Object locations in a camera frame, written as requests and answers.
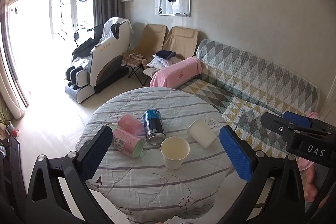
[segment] silver bolt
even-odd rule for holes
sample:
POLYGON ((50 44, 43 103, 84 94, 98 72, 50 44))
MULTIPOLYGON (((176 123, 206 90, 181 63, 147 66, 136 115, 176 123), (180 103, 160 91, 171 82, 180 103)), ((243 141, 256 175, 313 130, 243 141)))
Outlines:
POLYGON ((289 155, 288 155, 288 159, 294 161, 294 160, 295 160, 295 157, 294 157, 294 155, 289 154, 289 155))
POLYGON ((44 156, 44 155, 39 155, 39 156, 37 157, 37 160, 38 160, 38 161, 43 161, 43 160, 44 160, 44 158, 45 158, 45 156, 44 156))
POLYGON ((263 151, 258 150, 256 153, 258 158, 263 158, 265 156, 265 153, 263 151))
POLYGON ((74 158, 74 157, 76 157, 76 155, 77 155, 77 152, 76 152, 76 151, 70 151, 70 152, 68 153, 68 157, 69 157, 69 158, 74 158))

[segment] white paper cup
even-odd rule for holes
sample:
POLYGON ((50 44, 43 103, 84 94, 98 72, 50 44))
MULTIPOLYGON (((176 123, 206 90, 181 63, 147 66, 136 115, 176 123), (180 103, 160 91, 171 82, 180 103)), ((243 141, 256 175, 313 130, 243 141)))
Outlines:
POLYGON ((188 142, 180 137, 169 137, 161 143, 163 162, 167 168, 172 170, 181 166, 189 152, 188 142))
POLYGON ((205 149, 217 139, 216 135, 211 131, 203 119, 197 119, 187 130, 187 134, 193 137, 205 149))

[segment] blue textured pad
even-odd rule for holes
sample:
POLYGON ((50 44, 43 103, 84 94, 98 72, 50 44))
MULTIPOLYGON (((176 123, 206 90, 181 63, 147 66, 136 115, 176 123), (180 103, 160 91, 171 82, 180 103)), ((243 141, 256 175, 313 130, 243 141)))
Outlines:
POLYGON ((83 160, 81 161, 80 178, 83 182, 93 178, 112 143, 112 139, 112 129, 110 127, 106 127, 102 133, 99 131, 89 142, 88 147, 90 147, 90 149, 86 152, 83 160))
POLYGON ((219 140, 239 177, 249 182, 252 178, 252 163, 226 127, 221 128, 219 140))
POLYGON ((293 112, 285 112, 283 114, 283 118, 290 120, 291 122, 297 124, 299 127, 305 127, 305 128, 310 128, 311 127, 311 122, 307 117, 301 116, 299 114, 295 114, 293 112))

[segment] human hand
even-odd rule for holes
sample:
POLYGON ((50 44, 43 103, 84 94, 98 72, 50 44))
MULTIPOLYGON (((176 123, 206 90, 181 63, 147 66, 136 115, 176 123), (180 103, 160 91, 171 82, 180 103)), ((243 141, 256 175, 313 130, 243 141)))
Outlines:
MULTIPOLYGON (((311 167, 309 167, 307 169, 307 185, 305 188, 305 192, 304 192, 304 199, 307 202, 313 202, 317 196, 318 190, 314 185, 314 179, 315 179, 315 164, 313 164, 311 167)), ((324 198, 320 204, 319 204, 319 208, 321 208, 325 202, 327 201, 328 197, 324 198)))

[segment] striped tablecloth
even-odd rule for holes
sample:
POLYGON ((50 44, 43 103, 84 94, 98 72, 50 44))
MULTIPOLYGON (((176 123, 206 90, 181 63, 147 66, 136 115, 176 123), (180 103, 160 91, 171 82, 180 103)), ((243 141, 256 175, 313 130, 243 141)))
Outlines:
POLYGON ((101 192, 132 223, 165 222, 175 215, 188 219, 203 216, 213 207, 218 188, 234 168, 218 139, 204 149, 187 135, 189 125, 199 118, 217 136, 225 125, 221 114, 195 95, 168 88, 141 88, 118 95, 93 114, 76 149, 92 139, 101 126, 117 122, 124 113, 142 120, 148 109, 160 111, 167 137, 179 136, 190 144, 190 154, 182 166, 167 169, 159 145, 146 143, 137 159, 111 146, 87 185, 101 192))

